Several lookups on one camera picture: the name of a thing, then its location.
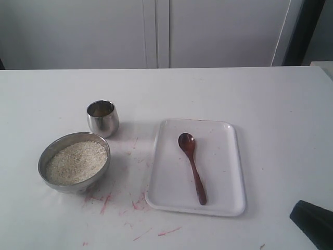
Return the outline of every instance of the stainless steel cup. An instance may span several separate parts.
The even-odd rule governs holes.
[[[113,135],[119,128],[119,118],[115,105],[100,100],[91,103],[87,109],[90,130],[103,138]]]

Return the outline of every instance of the stainless steel bowl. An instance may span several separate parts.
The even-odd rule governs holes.
[[[104,166],[92,177],[82,182],[73,184],[73,185],[55,185],[50,183],[46,178],[46,167],[48,162],[62,149],[78,142],[84,141],[94,141],[102,145],[106,152],[107,152],[107,161],[105,162]],[[43,178],[44,182],[50,186],[51,188],[63,192],[63,193],[84,193],[88,188],[93,186],[97,180],[99,180],[106,170],[109,168],[110,165],[110,148],[107,141],[105,141],[102,137],[97,134],[92,133],[74,133],[65,135],[58,140],[52,142],[42,153],[40,160],[38,162],[38,171]]]

